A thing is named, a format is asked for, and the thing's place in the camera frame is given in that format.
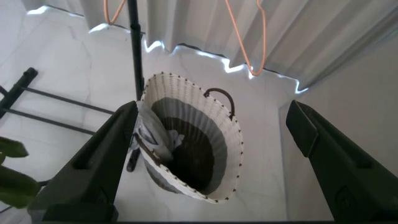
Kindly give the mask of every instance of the white tile floor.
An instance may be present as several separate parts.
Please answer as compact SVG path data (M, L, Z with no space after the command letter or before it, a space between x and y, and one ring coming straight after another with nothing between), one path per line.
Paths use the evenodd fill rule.
M0 85L7 90L34 67L39 75L30 86L38 90L113 111L136 98L130 35L124 29L89 34L82 17L56 9L26 15L18 1L2 1L0 36ZM246 67L227 73L221 58L186 47L172 54L161 46L147 50L143 45L145 78L173 72L231 94L245 142L243 173L236 196L213 205L160 189L140 157L133 173L122 173L115 200L119 220L285 220L278 107L294 96L296 83L269 72L249 79ZM214 96L229 105L222 95ZM24 93L12 108L94 131L109 118L34 93ZM22 141L30 153L6 159L5 166L37 180L53 177L90 138L12 114L0 120L0 135Z

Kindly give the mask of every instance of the light under curtain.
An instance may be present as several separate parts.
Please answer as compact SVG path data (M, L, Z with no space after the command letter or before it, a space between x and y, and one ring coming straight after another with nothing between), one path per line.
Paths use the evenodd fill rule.
M105 22L98 0L20 0L27 11L49 5L85 17L88 29ZM224 55L229 67L244 63L224 0L137 0L147 45L162 41ZM109 1L113 15L120 0ZM255 70L262 57L262 20L256 0L229 0ZM398 28L396 0L262 0L267 16L265 69L308 88L380 43ZM129 27L127 6L116 24Z

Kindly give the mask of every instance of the laundry basket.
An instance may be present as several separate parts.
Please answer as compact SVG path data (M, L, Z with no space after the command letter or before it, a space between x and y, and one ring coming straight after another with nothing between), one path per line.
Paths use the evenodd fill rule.
M211 91L228 97L231 112L210 95ZM155 112L166 130L185 136L182 146L173 152L173 162L163 164L135 135L155 183L211 203L228 200L236 191L244 151L232 97L224 90L205 91L186 78L162 72L148 80L141 101Z

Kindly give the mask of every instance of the basket handle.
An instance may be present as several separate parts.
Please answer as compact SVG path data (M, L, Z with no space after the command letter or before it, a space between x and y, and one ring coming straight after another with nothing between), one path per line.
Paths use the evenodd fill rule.
M231 103L231 115L229 116L229 118L232 120L232 118L235 116L235 104L234 104L234 100L232 100L232 96L227 91L222 90L220 88L210 88L210 89L206 90L206 92L203 94L203 96L205 96L207 98L210 95L211 91L217 91L219 93L222 93L229 99L229 102Z
M137 133L134 133L134 137L136 138L138 145L148 154L148 156L155 162L155 164L157 166L160 166L161 165L160 159L156 158L155 155L151 153L151 151L144 144L144 142L142 142L142 139L139 137L139 135Z

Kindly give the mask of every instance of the orange cord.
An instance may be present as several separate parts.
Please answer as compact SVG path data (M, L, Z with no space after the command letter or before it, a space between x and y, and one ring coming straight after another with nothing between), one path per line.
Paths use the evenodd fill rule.
M226 6L228 8L229 14L231 15L232 23L234 25L234 28L235 28L235 31L236 31L236 35L238 36L239 44L241 45L244 59L246 60L246 63L248 65L248 67L249 67L249 71L252 73L252 75L258 76L258 75L261 74L262 68L264 67L264 64L266 63L266 12L261 7L260 1L257 0L257 7L260 9L261 16L262 16L262 61L261 61L261 66L260 66L259 70L255 72L255 71L252 70L252 66L250 64L248 55L247 55L247 53L246 53L246 51L244 49L243 42L242 42L242 39L241 39L241 35L239 34L238 27L236 25L234 15L233 15L232 10L231 10L231 6L229 5L228 0L225 0L225 3L226 3Z
M113 25L116 22L116 19L119 17L120 12L122 11L124 2L126 2L126 0L122 0L122 2L120 3L118 10L116 11L116 13L113 16L113 19L110 21L109 20L109 12L108 12L108 0L104 0L104 14L105 14L105 21L106 23L108 23L109 25Z

